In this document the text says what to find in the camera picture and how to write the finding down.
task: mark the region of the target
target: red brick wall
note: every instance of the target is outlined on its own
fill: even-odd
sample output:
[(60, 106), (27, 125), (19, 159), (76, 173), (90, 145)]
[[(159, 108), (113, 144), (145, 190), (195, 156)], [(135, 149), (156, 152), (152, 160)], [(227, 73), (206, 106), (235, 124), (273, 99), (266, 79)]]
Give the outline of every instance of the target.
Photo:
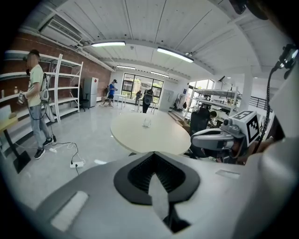
[[(32, 49), (38, 50), (41, 54), (46, 54), (49, 56), (59, 57), (59, 54), (63, 54), (63, 59), (81, 63), (83, 62), (83, 68), (81, 73), (80, 84), (83, 87), (84, 78), (88, 77), (96, 77), (99, 79), (98, 84), (98, 96), (104, 95), (104, 88), (109, 84), (110, 74), (111, 72), (104, 67), (96, 64), (95, 62), (85, 58), (84, 56), (77, 54), (76, 52), (60, 47), (54, 43), (51, 43), (47, 40), (44, 40), (37, 36), (32, 36), (25, 33), (19, 33), (14, 42), (9, 48), (10, 50), (24, 50), (30, 51)], [(42, 69), (44, 71), (49, 71), (49, 63), (40, 63)], [(24, 61), (4, 61), (1, 69), (1, 74), (10, 73), (10, 72), (18, 72), (25, 71), (26, 63)], [(78, 67), (67, 67), (61, 66), (60, 72), (76, 74), (78, 71)], [(28, 89), (28, 77), (24, 78), (15, 78), (9, 80), (0, 81), (0, 91), (4, 90), (5, 96), (14, 94), (14, 87), (17, 86), (18, 90), (26, 91)], [(58, 86), (73, 86), (78, 83), (78, 80), (75, 79), (72, 81), (67, 77), (60, 77), (58, 81)], [(54, 87), (54, 77), (51, 78), (51, 87)], [(70, 90), (59, 90), (58, 97), (69, 97)], [(7, 100), (5, 102), (0, 103), (0, 107), (4, 105), (11, 105), (12, 111), (18, 110), (20, 108), (19, 105), (16, 104), (16, 98), (12, 100)]]

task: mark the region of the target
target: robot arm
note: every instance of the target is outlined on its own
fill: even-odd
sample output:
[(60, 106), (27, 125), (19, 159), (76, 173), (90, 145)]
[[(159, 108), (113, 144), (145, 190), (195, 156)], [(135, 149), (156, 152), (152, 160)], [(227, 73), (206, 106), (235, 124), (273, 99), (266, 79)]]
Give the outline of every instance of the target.
[[(221, 158), (224, 163), (233, 163), (259, 136), (256, 112), (242, 111), (225, 119), (220, 128), (205, 129), (191, 136), (191, 143), (202, 148), (206, 156)], [(239, 143), (233, 153), (232, 146)]]

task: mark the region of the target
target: black office chair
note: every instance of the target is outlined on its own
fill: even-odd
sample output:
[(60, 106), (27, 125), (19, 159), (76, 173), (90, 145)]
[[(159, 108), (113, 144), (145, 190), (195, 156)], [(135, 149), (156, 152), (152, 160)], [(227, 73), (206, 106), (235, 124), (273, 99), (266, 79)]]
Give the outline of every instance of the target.
[[(71, 90), (71, 94), (73, 95), (73, 97), (77, 98), (78, 97), (78, 90), (77, 89), (72, 89)], [(85, 112), (85, 108), (84, 108), (84, 103), (89, 102), (89, 100), (87, 99), (87, 95), (85, 96), (85, 99), (83, 99), (83, 90), (82, 87), (79, 87), (79, 108), (82, 108)]]
[[(191, 122), (190, 122), (190, 136), (194, 133), (204, 130), (207, 127), (207, 124), (210, 120), (210, 112), (208, 109), (199, 108), (198, 111), (194, 111), (191, 114)], [(194, 146), (191, 144), (189, 150), (185, 155), (190, 158), (197, 159), (206, 158), (205, 154), (201, 151), (201, 148)]]

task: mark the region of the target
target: railing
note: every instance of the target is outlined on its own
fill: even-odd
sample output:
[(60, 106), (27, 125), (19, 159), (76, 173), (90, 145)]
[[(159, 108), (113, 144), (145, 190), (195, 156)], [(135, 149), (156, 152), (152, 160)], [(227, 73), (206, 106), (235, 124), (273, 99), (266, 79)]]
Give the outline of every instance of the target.
[(265, 99), (251, 96), (249, 104), (254, 107), (261, 108), (263, 110), (267, 110), (267, 101)]

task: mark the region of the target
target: power strip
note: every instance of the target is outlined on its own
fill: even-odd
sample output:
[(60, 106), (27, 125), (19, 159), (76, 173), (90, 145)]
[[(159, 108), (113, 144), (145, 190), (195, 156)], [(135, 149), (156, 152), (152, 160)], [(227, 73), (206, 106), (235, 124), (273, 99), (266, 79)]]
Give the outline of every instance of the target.
[(70, 163), (70, 168), (75, 169), (77, 165), (77, 168), (83, 168), (84, 163), (82, 161), (79, 162), (73, 162), (73, 164)]

